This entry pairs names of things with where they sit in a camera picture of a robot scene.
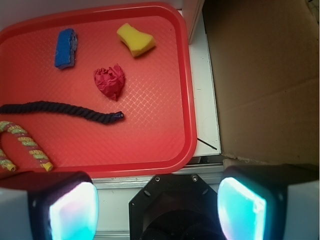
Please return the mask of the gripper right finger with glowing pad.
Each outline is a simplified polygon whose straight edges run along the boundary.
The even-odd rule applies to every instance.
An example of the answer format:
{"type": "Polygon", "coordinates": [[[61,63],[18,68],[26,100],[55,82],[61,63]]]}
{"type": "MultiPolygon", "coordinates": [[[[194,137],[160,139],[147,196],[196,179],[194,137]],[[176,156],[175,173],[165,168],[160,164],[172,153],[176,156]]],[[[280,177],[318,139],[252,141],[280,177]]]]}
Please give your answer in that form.
{"type": "Polygon", "coordinates": [[[318,240],[319,166],[229,166],[219,184],[217,210],[228,240],[318,240]]]}

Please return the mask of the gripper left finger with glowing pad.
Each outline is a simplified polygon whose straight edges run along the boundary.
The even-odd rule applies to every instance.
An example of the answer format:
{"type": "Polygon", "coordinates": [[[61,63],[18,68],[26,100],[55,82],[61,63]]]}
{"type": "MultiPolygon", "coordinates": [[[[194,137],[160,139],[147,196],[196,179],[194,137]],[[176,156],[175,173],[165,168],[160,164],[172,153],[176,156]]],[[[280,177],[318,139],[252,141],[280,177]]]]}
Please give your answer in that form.
{"type": "Polygon", "coordinates": [[[0,175],[2,240],[92,240],[98,216],[98,191],[85,172],[0,175]]]}

